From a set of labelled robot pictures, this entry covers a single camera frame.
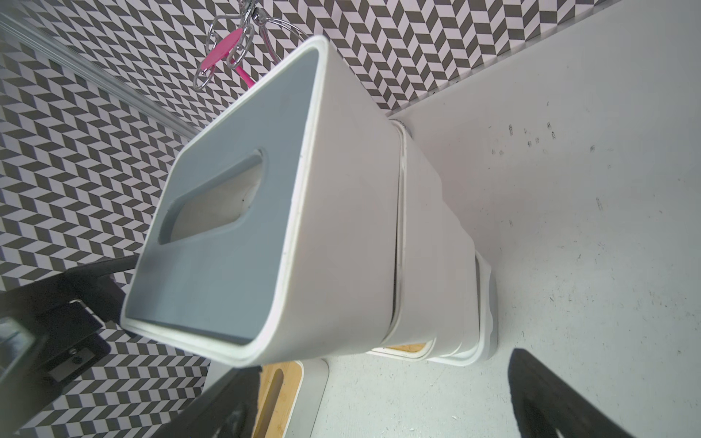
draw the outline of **wooden base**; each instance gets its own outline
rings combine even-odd
[[[253,438],[282,438],[302,382],[302,367],[284,362],[263,367]]]
[[[394,347],[387,347],[391,350],[406,351],[407,353],[418,353],[426,347],[426,343],[412,343],[409,345],[396,345]]]

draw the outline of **handle cutout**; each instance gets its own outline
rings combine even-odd
[[[229,172],[188,193],[164,221],[161,244],[236,222],[250,209],[262,177],[263,156],[257,151]]]

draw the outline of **metal keyring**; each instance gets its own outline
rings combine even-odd
[[[253,19],[253,22],[258,26],[258,34],[263,39],[263,43],[268,49],[268,54],[272,58],[273,64],[279,63],[280,57],[275,52],[272,41],[270,41],[270,33],[268,32],[268,28],[266,27],[268,23],[273,23],[274,25],[282,27],[283,29],[287,29],[288,31],[290,31],[290,33],[295,33],[297,35],[297,38],[299,38],[302,41],[309,38],[309,36],[305,34],[302,31],[302,29],[299,29],[292,23],[281,20],[280,18],[274,18],[269,16],[263,8],[256,8],[256,11],[254,12],[251,18]]]
[[[219,44],[219,42],[222,40],[221,36],[216,33],[215,31],[215,25],[219,22],[219,20],[240,20],[241,15],[217,15],[212,19],[212,24],[210,25],[209,31],[207,31],[207,39],[205,40],[205,53],[209,53],[212,51],[212,49]]]
[[[215,77],[215,68],[212,67],[209,70],[202,71],[202,67],[198,67],[197,71],[195,71],[195,77],[192,78],[192,88],[195,89],[195,91],[202,91],[205,89],[207,84],[212,81],[212,79]],[[197,84],[198,80],[201,80],[202,78],[206,78],[200,85]]]
[[[238,40],[238,44],[236,44],[236,47],[231,49],[229,55],[226,56],[226,65],[230,66],[232,70],[241,65],[246,53],[250,51],[251,45],[253,44],[254,33],[255,29],[253,26],[250,23],[246,24],[246,27],[243,28],[241,39]],[[241,53],[234,59],[233,56],[238,50],[241,50]]]

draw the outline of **chevron patterned wall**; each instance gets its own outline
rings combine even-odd
[[[268,14],[326,35],[375,102],[398,108],[487,60],[588,11],[603,0],[262,0]],[[203,128],[243,93],[231,70],[203,92],[190,88],[205,57],[215,15],[237,0],[25,0],[31,22],[128,82],[193,126]],[[235,23],[220,22],[222,36]],[[294,47],[281,30],[273,43]],[[257,80],[271,68],[259,36],[244,69]]]
[[[134,254],[181,139],[17,41],[0,53],[0,290]],[[200,393],[202,357],[114,324],[100,336],[111,354],[20,436],[142,437]]]

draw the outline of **white tabletop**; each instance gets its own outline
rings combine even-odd
[[[332,358],[313,437],[517,437],[514,347],[638,438],[699,436],[701,3],[665,3],[622,0],[396,116],[495,268],[499,348]]]

